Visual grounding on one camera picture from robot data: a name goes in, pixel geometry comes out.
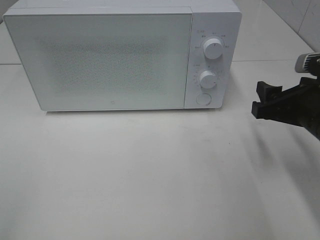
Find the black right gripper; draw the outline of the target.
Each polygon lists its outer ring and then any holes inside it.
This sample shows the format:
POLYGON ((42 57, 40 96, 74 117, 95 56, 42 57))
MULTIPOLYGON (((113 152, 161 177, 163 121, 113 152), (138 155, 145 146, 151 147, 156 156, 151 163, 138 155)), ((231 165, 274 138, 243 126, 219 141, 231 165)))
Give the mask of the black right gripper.
POLYGON ((320 79, 302 77, 298 85, 282 90, 282 86, 258 81, 256 93, 260 100, 272 100, 281 93, 282 104, 254 101, 251 113, 256 119, 270 120, 305 128, 320 138, 320 79))

